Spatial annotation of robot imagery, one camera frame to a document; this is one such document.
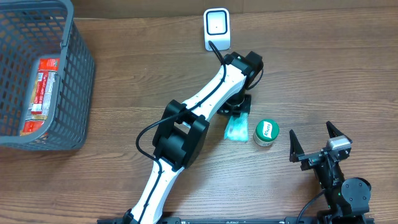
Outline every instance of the perforated basket wall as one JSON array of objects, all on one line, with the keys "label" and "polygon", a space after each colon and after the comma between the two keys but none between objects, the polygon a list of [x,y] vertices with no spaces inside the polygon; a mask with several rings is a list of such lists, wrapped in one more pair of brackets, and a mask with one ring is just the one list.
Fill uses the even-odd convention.
[{"label": "perforated basket wall", "polygon": [[[95,64],[73,22],[69,0],[0,1],[0,146],[27,150],[78,149],[86,139]],[[19,136],[34,85],[34,63],[60,58],[49,116]]]}]

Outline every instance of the gray basket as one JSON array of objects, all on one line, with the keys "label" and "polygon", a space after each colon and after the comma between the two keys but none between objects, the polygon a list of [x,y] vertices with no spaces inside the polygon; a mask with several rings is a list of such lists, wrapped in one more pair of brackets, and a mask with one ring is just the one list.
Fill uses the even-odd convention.
[{"label": "gray basket", "polygon": [[[0,1],[0,146],[32,151],[78,149],[86,139],[95,65],[69,0]],[[23,128],[40,58],[59,57],[49,116]]]}]

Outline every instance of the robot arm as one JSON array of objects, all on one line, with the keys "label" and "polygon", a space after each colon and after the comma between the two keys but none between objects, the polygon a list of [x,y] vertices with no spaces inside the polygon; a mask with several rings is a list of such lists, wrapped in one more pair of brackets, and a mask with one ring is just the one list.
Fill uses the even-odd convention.
[{"label": "robot arm", "polygon": [[[209,127],[209,120],[225,104],[230,110],[239,111],[241,103],[246,99],[244,92],[262,70],[262,57],[250,52],[243,57],[236,52],[224,57],[226,63],[226,77],[221,86],[199,107],[187,111],[181,118],[170,120],[159,125],[153,145],[154,155],[162,166],[159,183],[149,199],[148,206],[140,221],[141,224],[155,224],[162,216],[165,200],[178,175],[188,168],[197,158]],[[168,118],[177,113],[189,110],[204,99],[220,83],[224,68],[221,66],[216,76],[196,95],[182,104],[171,101],[167,105],[163,117]],[[186,124],[190,130],[185,133],[174,126],[174,122]],[[137,205],[126,213],[127,223],[137,223],[143,213],[146,200],[158,177],[159,166],[154,162],[152,172],[144,192]]]}]

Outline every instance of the wooden table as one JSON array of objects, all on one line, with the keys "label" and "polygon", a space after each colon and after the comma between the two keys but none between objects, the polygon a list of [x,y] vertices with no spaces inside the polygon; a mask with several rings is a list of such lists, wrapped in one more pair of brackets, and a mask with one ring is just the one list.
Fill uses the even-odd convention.
[{"label": "wooden table", "polygon": [[[0,223],[95,223],[136,204],[152,161],[136,151],[140,130],[167,105],[183,101],[215,75],[203,48],[201,16],[78,21],[96,60],[88,139],[73,152],[1,149]],[[195,163],[164,207],[182,218],[284,218],[320,188],[312,171],[289,162],[289,130],[305,152],[319,151],[330,120],[353,139],[345,177],[373,186],[378,223],[398,221],[398,8],[271,12],[231,16],[232,49],[264,57],[251,90],[249,132],[276,120],[272,147],[223,140],[215,116]],[[147,152],[154,131],[142,139]],[[325,209],[319,200],[306,215]]]}]

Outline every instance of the wood grain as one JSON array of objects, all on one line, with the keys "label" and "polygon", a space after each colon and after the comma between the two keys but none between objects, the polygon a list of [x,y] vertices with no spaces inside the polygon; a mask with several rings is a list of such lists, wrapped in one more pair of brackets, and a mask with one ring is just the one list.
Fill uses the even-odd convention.
[{"label": "wood grain", "polygon": [[[297,215],[319,186],[313,172],[289,162],[288,132],[315,152],[328,139],[330,120],[354,140],[341,163],[345,176],[372,183],[369,215],[398,222],[397,18],[394,7],[232,15],[228,52],[254,50],[266,68],[251,91],[249,132],[271,118],[280,136],[270,148],[225,141],[227,120],[215,116],[164,211],[182,218]],[[201,16],[77,25],[97,64],[87,142],[72,152],[0,149],[0,223],[95,223],[123,215],[152,168],[135,149],[138,132],[219,67],[204,51]],[[153,134],[142,139],[148,152]],[[321,199],[307,215],[325,206]]]},{"label": "wood grain", "polygon": [[79,18],[200,16],[214,7],[230,13],[398,6],[396,0],[72,0]]}]

